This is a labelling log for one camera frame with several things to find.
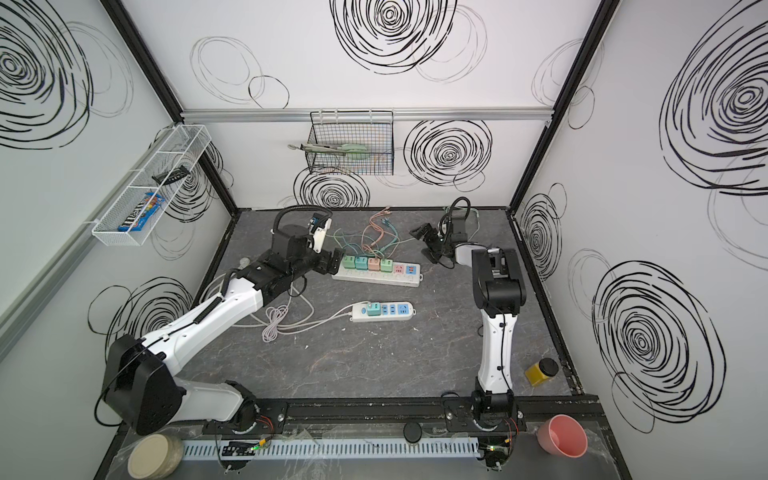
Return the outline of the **large multicolour power strip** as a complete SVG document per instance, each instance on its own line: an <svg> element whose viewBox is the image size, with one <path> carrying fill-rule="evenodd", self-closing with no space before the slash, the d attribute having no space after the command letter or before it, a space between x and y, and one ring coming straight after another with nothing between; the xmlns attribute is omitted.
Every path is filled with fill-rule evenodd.
<svg viewBox="0 0 768 480"><path fill-rule="evenodd" d="M341 262L333 278L340 281L415 288L421 284L423 275L419 264L391 260L391 262L384 261L378 271L369 268L367 270L345 269Z"/></svg>

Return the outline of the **teal charger plug with cable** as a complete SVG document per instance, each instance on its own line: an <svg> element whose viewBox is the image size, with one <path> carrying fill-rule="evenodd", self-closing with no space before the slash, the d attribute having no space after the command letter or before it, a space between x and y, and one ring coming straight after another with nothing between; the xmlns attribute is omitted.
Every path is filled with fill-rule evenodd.
<svg viewBox="0 0 768 480"><path fill-rule="evenodd" d="M401 237L399 235L399 232L397 231L396 227L394 226L394 224L392 222L391 222L391 224L392 224L392 229L394 230L394 232L397 235L397 239L387 249L387 258L386 259L382 259L381 260L381 264L384 261L391 262L391 260L393 259L395 251L397 250L398 246L401 243ZM357 256L357 258L355 260L355 269L367 270L368 269L368 255L366 253L364 253L363 250L361 249L361 244L360 244L361 233L359 235L355 235L354 238L353 238L352 235L348 235L348 234L344 234L344 235L346 236L346 239L350 243L355 245L355 247L356 247L356 249L358 251L358 256Z"/></svg>

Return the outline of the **pink charger plug with cable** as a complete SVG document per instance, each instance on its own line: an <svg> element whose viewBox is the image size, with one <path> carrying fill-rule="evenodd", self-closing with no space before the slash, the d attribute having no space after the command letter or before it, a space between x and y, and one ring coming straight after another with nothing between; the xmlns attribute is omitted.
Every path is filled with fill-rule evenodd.
<svg viewBox="0 0 768 480"><path fill-rule="evenodd" d="M378 271L382 259L387 258L387 249L397 239L389 220L388 207L373 214L361 233L361 249L368 255L368 268Z"/></svg>

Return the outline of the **small blue white power strip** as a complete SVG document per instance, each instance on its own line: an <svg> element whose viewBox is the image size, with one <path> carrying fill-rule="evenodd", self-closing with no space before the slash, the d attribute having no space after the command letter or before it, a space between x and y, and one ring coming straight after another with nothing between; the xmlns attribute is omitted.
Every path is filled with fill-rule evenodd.
<svg viewBox="0 0 768 480"><path fill-rule="evenodd" d="M353 323L408 321L415 315L410 302L361 302L352 307Z"/></svg>

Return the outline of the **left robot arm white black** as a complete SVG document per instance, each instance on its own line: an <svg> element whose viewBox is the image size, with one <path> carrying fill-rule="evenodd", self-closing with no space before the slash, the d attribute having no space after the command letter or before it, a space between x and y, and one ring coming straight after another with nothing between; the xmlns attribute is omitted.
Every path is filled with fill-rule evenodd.
<svg viewBox="0 0 768 480"><path fill-rule="evenodd" d="M125 334L109 348L98 401L135 433L168 424L218 422L238 434L258 423L255 396L235 381L187 381L179 373L204 347L256 313L310 272L335 274L343 253L327 250L332 220L315 216L306 227L274 227L269 250L248 266L230 270L221 290L170 324L136 338Z"/></svg>

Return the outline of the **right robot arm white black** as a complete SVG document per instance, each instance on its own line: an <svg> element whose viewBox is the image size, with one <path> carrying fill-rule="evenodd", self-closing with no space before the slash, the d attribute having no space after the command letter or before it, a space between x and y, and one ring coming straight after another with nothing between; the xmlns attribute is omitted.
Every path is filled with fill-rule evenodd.
<svg viewBox="0 0 768 480"><path fill-rule="evenodd" d="M451 218L439 228L423 223L410 235L425 243L422 253L432 263L446 258L471 269L473 299L481 312L483 331L481 362L470 397L473 421L483 431L512 426L518 410L510 360L515 326L526 303L516 251L455 241Z"/></svg>

